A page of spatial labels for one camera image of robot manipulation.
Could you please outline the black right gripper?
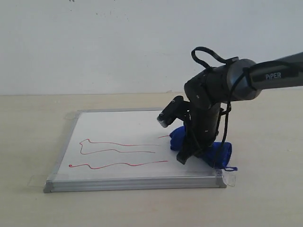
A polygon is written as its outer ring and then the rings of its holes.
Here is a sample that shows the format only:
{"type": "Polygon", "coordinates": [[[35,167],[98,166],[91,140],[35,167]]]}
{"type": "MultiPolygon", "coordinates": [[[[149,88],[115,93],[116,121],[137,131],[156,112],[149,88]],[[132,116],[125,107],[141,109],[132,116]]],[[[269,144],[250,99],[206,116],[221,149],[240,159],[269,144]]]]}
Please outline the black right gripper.
{"type": "Polygon", "coordinates": [[[190,157],[200,154],[201,148],[213,144],[218,135],[221,112],[221,104],[214,104],[207,110],[190,105],[190,120],[184,124],[186,136],[177,154],[178,162],[185,164],[190,157]]]}

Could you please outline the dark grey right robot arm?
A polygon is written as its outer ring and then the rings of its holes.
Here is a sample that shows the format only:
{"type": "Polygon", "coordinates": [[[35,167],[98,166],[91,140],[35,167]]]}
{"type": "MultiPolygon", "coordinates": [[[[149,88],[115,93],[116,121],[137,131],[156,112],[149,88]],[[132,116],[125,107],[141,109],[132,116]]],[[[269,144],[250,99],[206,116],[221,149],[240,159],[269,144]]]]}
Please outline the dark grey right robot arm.
{"type": "Polygon", "coordinates": [[[188,98],[184,113],[186,137],[177,161],[205,153],[218,134],[220,118],[229,117],[231,103],[255,99],[262,90],[303,84],[303,54],[255,63],[249,59],[224,59],[209,48],[197,47],[192,59],[204,70],[184,85],[188,98]]]}

